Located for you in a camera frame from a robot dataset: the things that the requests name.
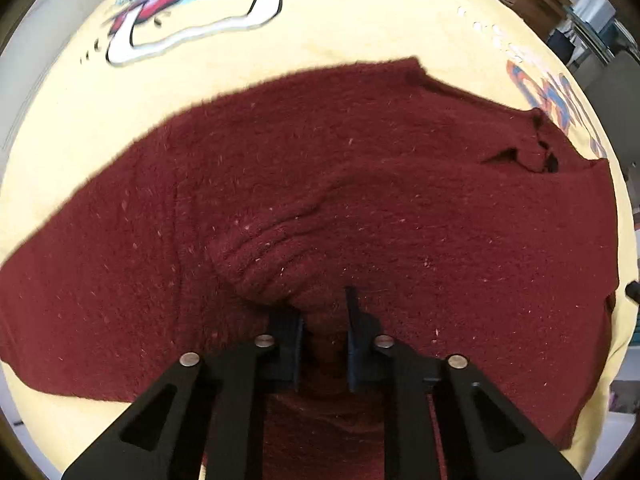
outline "cartoon mouth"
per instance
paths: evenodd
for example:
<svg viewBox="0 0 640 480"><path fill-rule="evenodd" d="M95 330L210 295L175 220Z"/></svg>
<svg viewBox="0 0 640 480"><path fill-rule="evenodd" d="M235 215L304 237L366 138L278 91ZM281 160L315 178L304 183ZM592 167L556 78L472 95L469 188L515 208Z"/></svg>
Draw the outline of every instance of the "cartoon mouth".
<svg viewBox="0 0 640 480"><path fill-rule="evenodd" d="M127 12L122 25L111 38L106 57L112 65L124 65L156 56L184 41L196 40L218 32L261 27L279 14L282 0L254 0L244 16L231 16L207 25L184 28L162 40L135 45L133 29L143 7L144 4L140 4Z"/></svg>

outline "metal screw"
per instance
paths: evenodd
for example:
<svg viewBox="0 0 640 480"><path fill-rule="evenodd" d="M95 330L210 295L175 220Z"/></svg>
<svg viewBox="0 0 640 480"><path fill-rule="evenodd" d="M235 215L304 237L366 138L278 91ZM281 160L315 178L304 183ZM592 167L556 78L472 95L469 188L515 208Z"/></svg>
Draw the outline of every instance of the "metal screw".
<svg viewBox="0 0 640 480"><path fill-rule="evenodd" d="M373 340L373 344L378 348L391 348L395 344L395 340L389 335L379 335Z"/></svg>
<svg viewBox="0 0 640 480"><path fill-rule="evenodd" d="M463 355L452 355L449 359L447 359L447 363L451 368L455 368L457 370L462 370L466 368L469 364L469 361Z"/></svg>
<svg viewBox="0 0 640 480"><path fill-rule="evenodd" d="M200 356L196 352L187 352L180 356L180 364L182 366L195 366L200 362Z"/></svg>
<svg viewBox="0 0 640 480"><path fill-rule="evenodd" d="M274 336L269 334L262 334L255 338L255 345L260 348L269 348L276 344Z"/></svg>

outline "yellow fabric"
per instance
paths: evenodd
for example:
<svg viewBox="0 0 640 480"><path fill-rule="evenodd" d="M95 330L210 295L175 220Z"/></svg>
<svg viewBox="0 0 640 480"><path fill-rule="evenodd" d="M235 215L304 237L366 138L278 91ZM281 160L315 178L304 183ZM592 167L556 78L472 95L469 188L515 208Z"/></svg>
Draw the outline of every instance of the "yellow fabric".
<svg viewBox="0 0 640 480"><path fill-rule="evenodd" d="M261 26L183 41L160 55L113 66L105 58L110 18L124 8L115 2L101 4L72 38L20 129L0 190L0 262L135 139L168 115L220 94L310 67L417 56L430 75L450 85L528 109L526 89L544 103L538 94L551 99L561 86L559 75L565 75L575 91L568 138L584 157L606 151L618 204L621 286L609 358L580 414L573 445L564 452L585 471L604 422L610 382L636 322L637 310L623 291L638 277L631 208L620 167L587 99L518 16L498 0L282 0L282 12ZM241 16L251 3L185 1L157 15L161 27L153 19L136 25L133 41L153 42ZM562 126L558 110L549 105ZM36 392L8 365L3 369L30 433L60 470L126 407Z"/></svg>

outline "maroon sweater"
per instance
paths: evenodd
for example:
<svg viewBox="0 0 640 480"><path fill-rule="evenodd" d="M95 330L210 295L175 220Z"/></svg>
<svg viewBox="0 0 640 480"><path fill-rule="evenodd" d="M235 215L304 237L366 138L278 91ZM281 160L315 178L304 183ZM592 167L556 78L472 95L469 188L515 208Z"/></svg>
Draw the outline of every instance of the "maroon sweater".
<svg viewBox="0 0 640 480"><path fill-rule="evenodd" d="M311 352L270 405L266 479L381 478L379 403L346 391L355 285L387 333L468 354L565 447L607 355L616 248L607 161L540 110L415 59L298 73L168 119L78 190L0 270L0 357L39 391L131 401L287 301Z"/></svg>

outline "yellow tablecloth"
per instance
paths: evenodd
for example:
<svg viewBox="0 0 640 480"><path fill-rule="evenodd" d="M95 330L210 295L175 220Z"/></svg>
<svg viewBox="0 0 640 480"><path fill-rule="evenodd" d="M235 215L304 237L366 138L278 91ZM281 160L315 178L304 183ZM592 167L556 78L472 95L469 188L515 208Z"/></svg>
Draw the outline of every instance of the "yellow tablecloth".
<svg viewBox="0 0 640 480"><path fill-rule="evenodd" d="M0 262L167 115L309 67L407 56L450 85L514 108L544 108L584 157L610 161L621 285L607 364L564 452L585 471L636 322L623 293L638 277L631 209L584 94L498 0L104 1L50 70L18 133L0 190ZM60 470L126 407L36 392L3 368L28 430Z"/></svg>

